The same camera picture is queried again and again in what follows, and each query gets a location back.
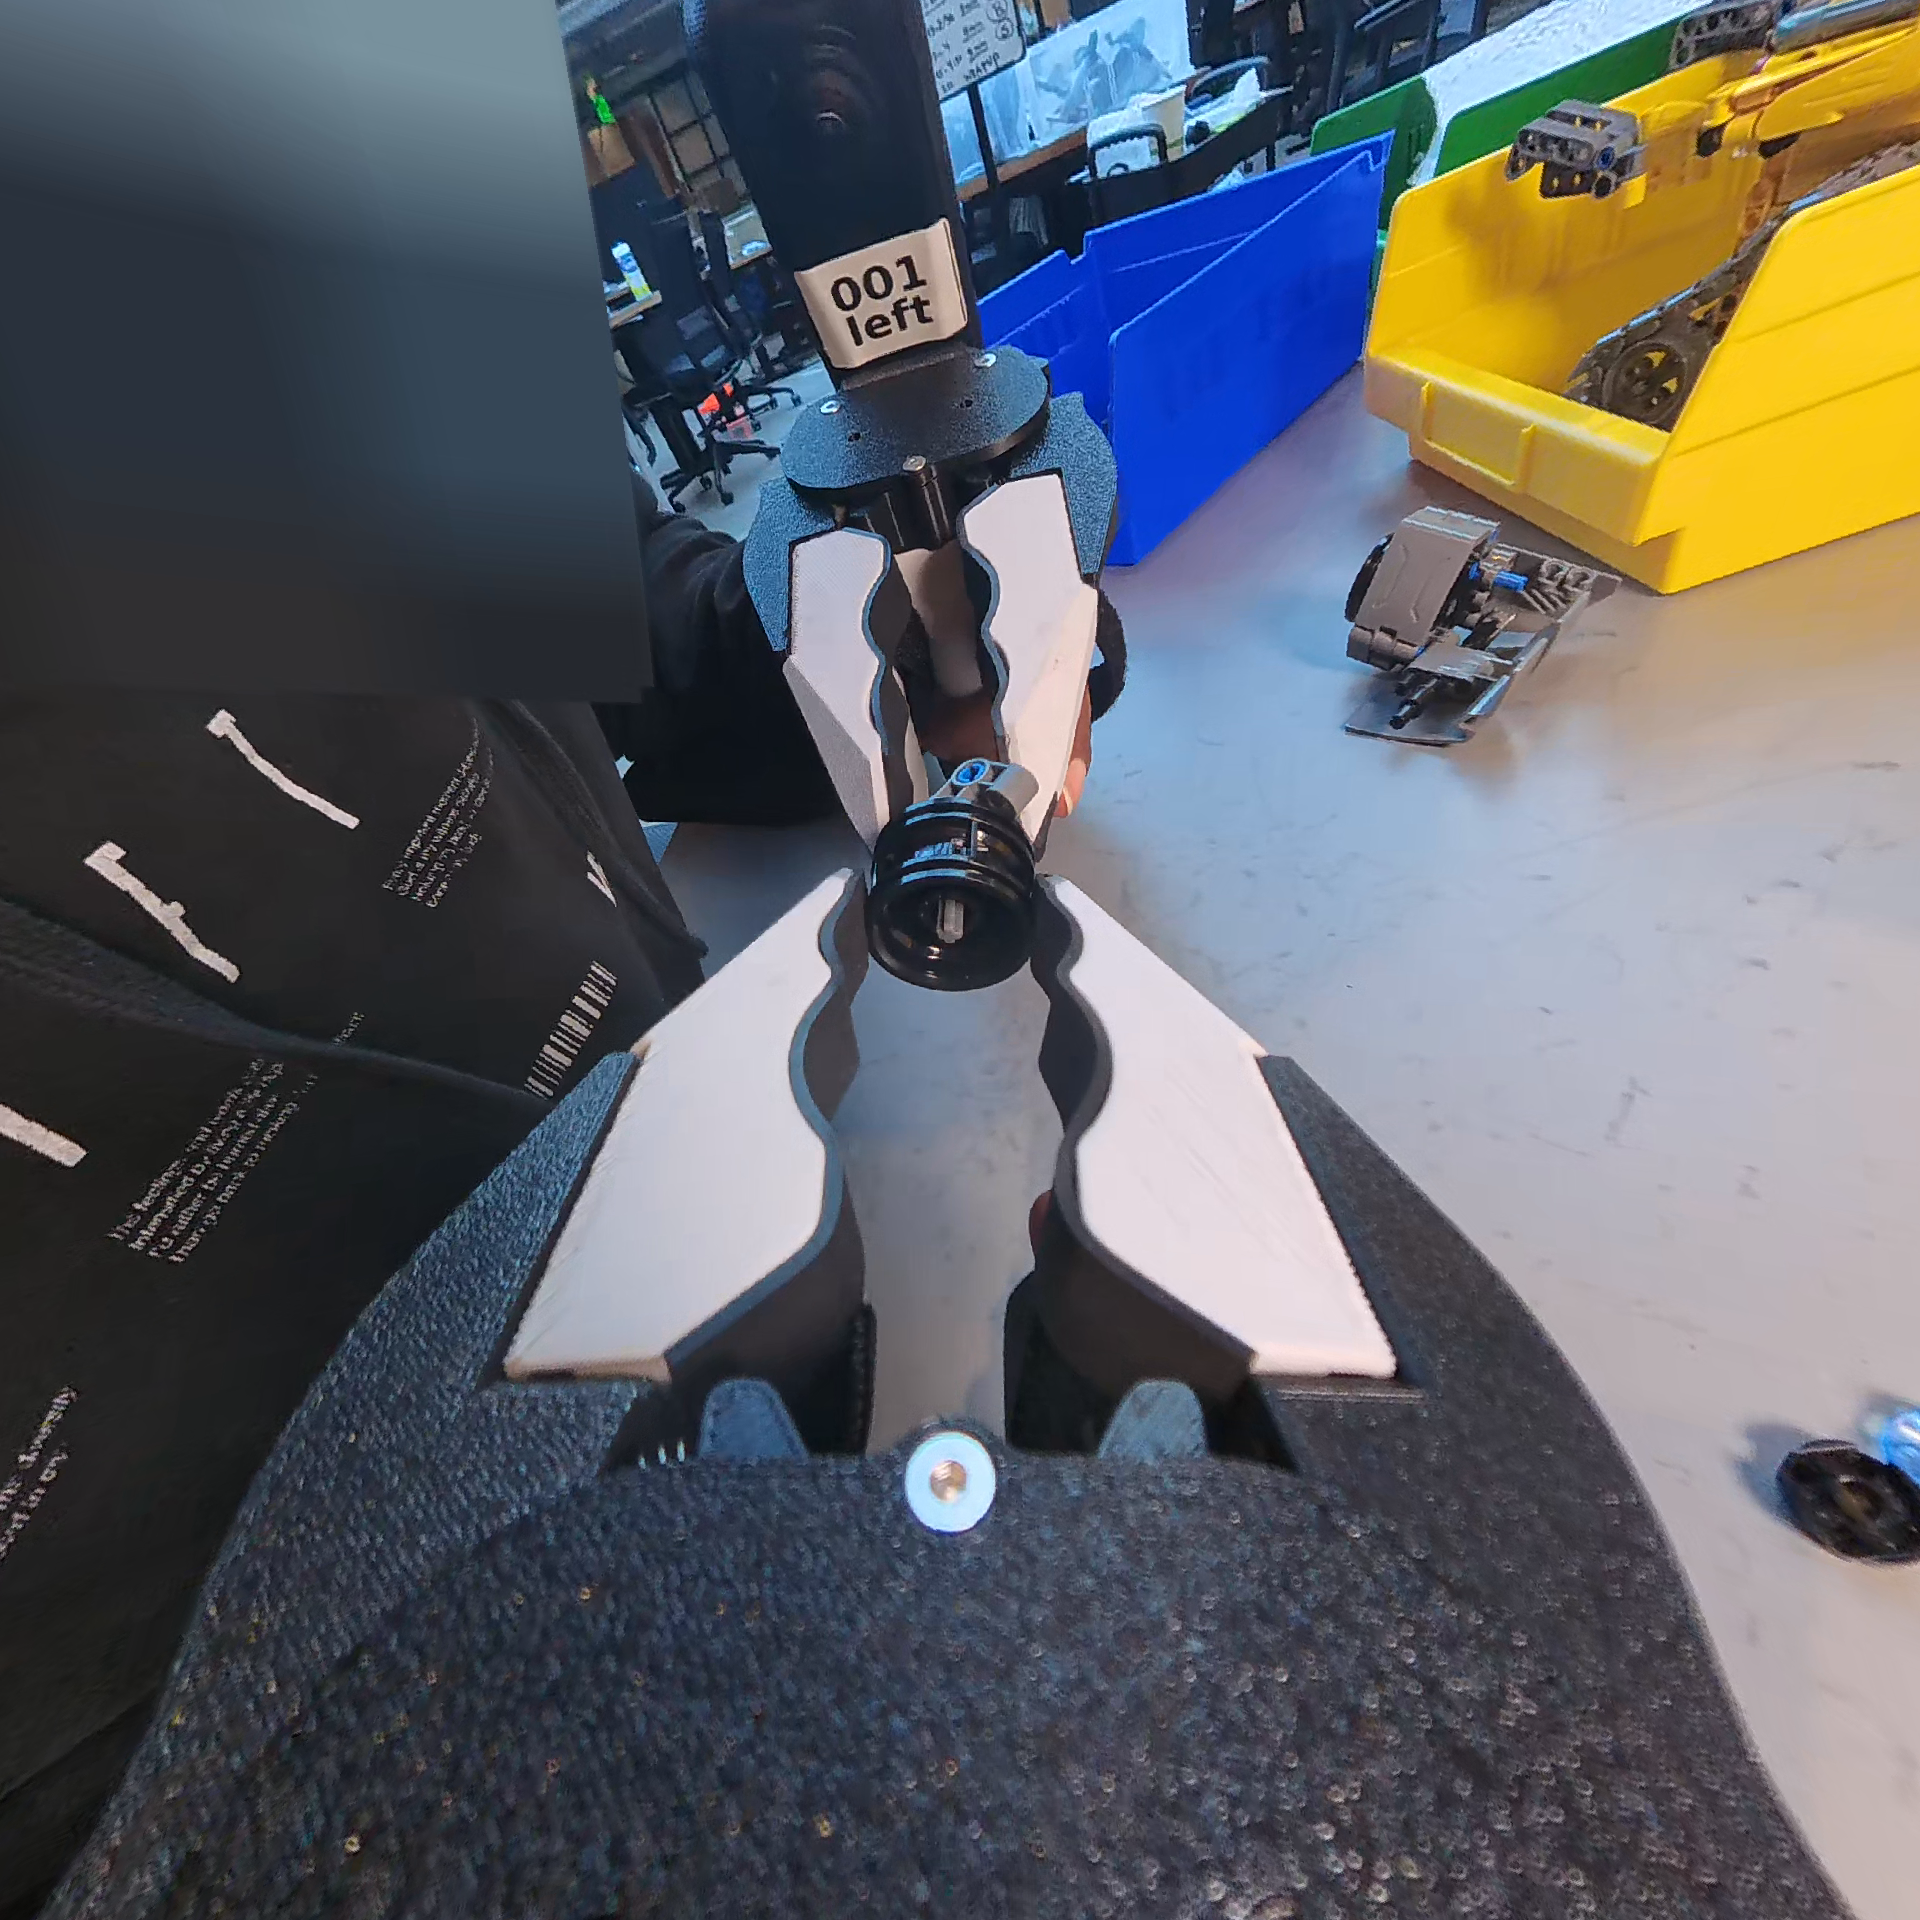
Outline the black office chair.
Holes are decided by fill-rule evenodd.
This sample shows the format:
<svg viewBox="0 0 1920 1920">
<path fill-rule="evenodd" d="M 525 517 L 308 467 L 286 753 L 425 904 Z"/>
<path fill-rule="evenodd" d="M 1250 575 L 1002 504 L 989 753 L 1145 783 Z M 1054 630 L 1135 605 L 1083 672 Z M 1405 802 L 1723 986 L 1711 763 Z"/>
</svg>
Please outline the black office chair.
<svg viewBox="0 0 1920 1920">
<path fill-rule="evenodd" d="M 778 460 L 782 447 L 738 432 L 751 422 L 751 395 L 731 333 L 706 301 L 671 310 L 663 298 L 638 301 L 610 313 L 610 348 L 626 370 L 626 409 L 640 409 L 674 456 L 659 493 L 675 517 L 690 485 L 731 504 L 731 463 L 746 456 Z"/>
</svg>

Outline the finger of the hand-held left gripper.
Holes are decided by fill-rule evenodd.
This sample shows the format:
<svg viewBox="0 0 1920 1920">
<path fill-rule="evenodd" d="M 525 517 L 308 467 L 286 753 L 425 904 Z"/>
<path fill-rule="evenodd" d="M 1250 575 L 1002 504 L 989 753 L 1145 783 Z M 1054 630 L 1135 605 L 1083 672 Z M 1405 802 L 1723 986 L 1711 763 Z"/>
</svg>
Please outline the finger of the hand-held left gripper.
<svg viewBox="0 0 1920 1920">
<path fill-rule="evenodd" d="M 979 609 L 999 753 L 1034 779 L 1018 820 L 1044 844 L 1091 682 L 1096 592 L 1077 564 L 1057 473 L 1013 475 L 956 517 L 956 545 Z"/>
<path fill-rule="evenodd" d="M 866 844 L 928 798 L 898 654 L 915 607 L 893 547 L 839 526 L 790 547 L 783 678 Z"/>
</svg>

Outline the yellow toy tracked vehicle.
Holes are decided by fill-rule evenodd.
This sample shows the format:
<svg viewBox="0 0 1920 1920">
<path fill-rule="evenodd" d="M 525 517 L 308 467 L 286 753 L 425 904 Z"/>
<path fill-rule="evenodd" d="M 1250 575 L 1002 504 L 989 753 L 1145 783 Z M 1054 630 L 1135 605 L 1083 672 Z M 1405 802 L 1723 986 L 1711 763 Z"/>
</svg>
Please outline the yellow toy tracked vehicle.
<svg viewBox="0 0 1920 1920">
<path fill-rule="evenodd" d="M 1563 398 L 1659 432 L 1677 422 L 1780 228 L 1916 167 L 1916 2 L 1703 2 L 1671 28 L 1669 73 L 1735 56 L 1745 73 L 1695 105 L 1562 101 L 1505 155 L 1508 184 L 1541 174 L 1541 199 L 1650 185 L 1659 138 L 1683 138 L 1708 170 L 1721 153 L 1761 160 L 1735 252 L 1603 333 L 1567 374 Z"/>
</svg>

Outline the person in black hoodie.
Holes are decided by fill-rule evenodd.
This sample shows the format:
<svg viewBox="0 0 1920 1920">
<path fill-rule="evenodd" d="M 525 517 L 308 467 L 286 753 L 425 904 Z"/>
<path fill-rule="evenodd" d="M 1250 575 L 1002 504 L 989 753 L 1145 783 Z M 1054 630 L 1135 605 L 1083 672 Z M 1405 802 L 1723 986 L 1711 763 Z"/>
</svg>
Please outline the person in black hoodie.
<svg viewBox="0 0 1920 1920">
<path fill-rule="evenodd" d="M 638 709 L 3 695 L 3 1910 L 411 1250 L 702 980 Z"/>
</svg>

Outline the yellow storage bin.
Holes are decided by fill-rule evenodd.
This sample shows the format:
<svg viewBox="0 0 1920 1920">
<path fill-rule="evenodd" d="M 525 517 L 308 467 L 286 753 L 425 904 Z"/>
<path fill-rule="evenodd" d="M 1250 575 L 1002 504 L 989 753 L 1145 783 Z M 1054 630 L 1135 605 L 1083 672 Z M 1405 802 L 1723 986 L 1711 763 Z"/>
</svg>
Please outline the yellow storage bin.
<svg viewBox="0 0 1920 1920">
<path fill-rule="evenodd" d="M 1619 101 L 1671 113 L 1711 59 Z M 1735 252 L 1757 155 L 1650 151 L 1619 199 L 1541 199 L 1505 153 L 1411 185 L 1362 393 L 1411 456 L 1657 592 L 1916 511 L 1916 167 L 1795 212 L 1669 432 L 1563 398 L 1582 357 Z"/>
</svg>

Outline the small black round piece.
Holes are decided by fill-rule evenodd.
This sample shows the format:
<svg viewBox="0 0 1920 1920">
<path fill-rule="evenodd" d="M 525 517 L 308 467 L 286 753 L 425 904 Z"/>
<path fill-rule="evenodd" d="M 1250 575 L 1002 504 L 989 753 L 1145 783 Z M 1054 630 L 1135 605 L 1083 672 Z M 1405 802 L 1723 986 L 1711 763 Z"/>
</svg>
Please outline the small black round piece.
<svg viewBox="0 0 1920 1920">
<path fill-rule="evenodd" d="M 1916 1564 L 1916 1485 L 1843 1438 L 1813 1438 L 1777 1465 L 1791 1521 L 1853 1564 Z"/>
</svg>

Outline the black toy wheel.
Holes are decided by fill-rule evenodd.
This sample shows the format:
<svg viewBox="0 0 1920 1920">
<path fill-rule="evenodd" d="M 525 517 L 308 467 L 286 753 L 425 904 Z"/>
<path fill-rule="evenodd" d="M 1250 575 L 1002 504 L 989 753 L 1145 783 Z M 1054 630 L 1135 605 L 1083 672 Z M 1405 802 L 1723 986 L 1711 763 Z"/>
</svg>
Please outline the black toy wheel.
<svg viewBox="0 0 1920 1920">
<path fill-rule="evenodd" d="M 871 961 L 942 991 L 973 991 L 1033 961 L 1040 864 L 1013 802 L 962 789 L 909 806 L 874 843 Z"/>
</svg>

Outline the green storage bin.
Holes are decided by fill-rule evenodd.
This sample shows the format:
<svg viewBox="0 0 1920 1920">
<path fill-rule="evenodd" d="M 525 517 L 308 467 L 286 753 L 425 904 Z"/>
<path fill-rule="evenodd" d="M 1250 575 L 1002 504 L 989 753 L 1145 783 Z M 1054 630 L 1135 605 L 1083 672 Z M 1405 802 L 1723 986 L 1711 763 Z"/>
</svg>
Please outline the green storage bin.
<svg viewBox="0 0 1920 1920">
<path fill-rule="evenodd" d="M 1534 7 L 1419 76 L 1325 113 L 1311 148 L 1332 153 L 1391 138 L 1377 210 L 1385 228 L 1406 185 L 1505 153 L 1534 113 L 1563 101 L 1608 105 L 1665 76 L 1686 13 L 1690 2 Z"/>
</svg>

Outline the grey black brick model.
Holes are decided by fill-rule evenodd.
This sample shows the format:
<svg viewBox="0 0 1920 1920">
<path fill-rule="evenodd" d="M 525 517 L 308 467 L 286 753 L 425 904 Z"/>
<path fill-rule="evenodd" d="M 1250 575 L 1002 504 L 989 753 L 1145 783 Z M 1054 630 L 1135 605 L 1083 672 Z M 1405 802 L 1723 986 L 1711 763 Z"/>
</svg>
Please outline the grey black brick model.
<svg viewBox="0 0 1920 1920">
<path fill-rule="evenodd" d="M 1499 522 L 1424 507 L 1362 561 L 1348 658 L 1376 672 L 1344 719 L 1362 738 L 1468 740 L 1586 605 L 1619 578 L 1501 539 Z"/>
</svg>

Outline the grey desk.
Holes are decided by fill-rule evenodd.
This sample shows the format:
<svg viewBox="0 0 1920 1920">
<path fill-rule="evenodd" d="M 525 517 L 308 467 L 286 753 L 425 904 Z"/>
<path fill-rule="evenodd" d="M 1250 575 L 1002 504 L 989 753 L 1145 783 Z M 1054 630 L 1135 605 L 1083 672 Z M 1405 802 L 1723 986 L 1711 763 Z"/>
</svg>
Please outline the grey desk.
<svg viewBox="0 0 1920 1920">
<path fill-rule="evenodd" d="M 1454 751 L 1343 732 L 1419 504 L 1344 374 L 1135 568 L 1049 861 L 1289 1055 L 1524 1295 L 1632 1455 L 1857 1916 L 1916 1916 L 1916 1569 L 1773 1472 L 1916 1404 L 1916 526 L 1619 586 Z"/>
</svg>

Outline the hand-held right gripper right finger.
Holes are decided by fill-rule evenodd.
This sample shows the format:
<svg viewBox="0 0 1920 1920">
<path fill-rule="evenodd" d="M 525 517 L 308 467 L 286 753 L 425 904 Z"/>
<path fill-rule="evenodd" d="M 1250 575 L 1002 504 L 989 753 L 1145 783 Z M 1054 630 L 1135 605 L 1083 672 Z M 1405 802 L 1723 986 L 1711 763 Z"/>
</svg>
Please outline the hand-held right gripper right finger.
<svg viewBox="0 0 1920 1920">
<path fill-rule="evenodd" d="M 1272 1056 L 1083 888 L 1033 972 L 1060 1115 L 1041 1324 L 1096 1383 L 1389 1381 L 1397 1357 L 1272 1092 Z"/>
</svg>

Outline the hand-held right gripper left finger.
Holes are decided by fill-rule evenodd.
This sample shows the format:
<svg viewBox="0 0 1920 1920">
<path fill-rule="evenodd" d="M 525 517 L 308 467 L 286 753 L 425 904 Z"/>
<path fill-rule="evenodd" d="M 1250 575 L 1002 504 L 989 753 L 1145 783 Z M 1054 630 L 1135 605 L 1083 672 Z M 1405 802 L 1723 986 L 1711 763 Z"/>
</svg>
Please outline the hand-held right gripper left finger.
<svg viewBox="0 0 1920 1920">
<path fill-rule="evenodd" d="M 825 876 L 640 1044 L 507 1376 L 802 1383 L 862 1308 L 835 1110 L 866 888 Z"/>
</svg>

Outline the whiteboard sign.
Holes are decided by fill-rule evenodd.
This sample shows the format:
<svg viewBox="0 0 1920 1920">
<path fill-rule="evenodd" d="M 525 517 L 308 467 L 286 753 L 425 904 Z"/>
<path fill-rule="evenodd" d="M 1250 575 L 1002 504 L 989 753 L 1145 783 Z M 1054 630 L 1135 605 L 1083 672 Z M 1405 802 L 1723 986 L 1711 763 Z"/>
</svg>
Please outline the whiteboard sign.
<svg viewBox="0 0 1920 1920">
<path fill-rule="evenodd" d="M 1029 53 L 1017 0 L 924 0 L 922 17 L 938 101 L 1017 68 Z"/>
</svg>

